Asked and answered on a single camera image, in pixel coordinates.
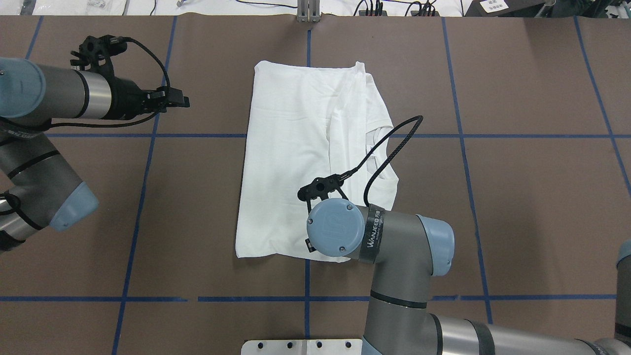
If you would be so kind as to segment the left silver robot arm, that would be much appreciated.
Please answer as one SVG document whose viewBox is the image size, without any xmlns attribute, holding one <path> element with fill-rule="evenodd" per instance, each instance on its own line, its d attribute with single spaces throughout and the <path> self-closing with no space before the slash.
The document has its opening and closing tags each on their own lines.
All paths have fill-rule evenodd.
<svg viewBox="0 0 631 355">
<path fill-rule="evenodd" d="M 142 90 L 117 78 L 103 54 L 73 59 L 72 69 L 1 59 L 1 171 L 13 186 L 1 193 L 1 251 L 52 227 L 65 231 L 93 213 L 99 201 L 54 146 L 46 131 L 75 127 L 75 119 L 110 120 L 109 127 L 144 123 L 170 107 L 189 107 L 181 90 Z"/>
</svg>

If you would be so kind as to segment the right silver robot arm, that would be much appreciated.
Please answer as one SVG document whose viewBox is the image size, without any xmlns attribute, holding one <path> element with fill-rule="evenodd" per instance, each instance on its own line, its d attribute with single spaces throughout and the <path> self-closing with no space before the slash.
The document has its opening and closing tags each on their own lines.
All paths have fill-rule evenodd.
<svg viewBox="0 0 631 355">
<path fill-rule="evenodd" d="M 630 243 L 617 260 L 614 335 L 564 339 L 429 313 L 430 281 L 451 269 L 455 233 L 421 215 L 329 198 L 308 207 L 310 251 L 374 265 L 363 355 L 628 355 Z"/>
</svg>

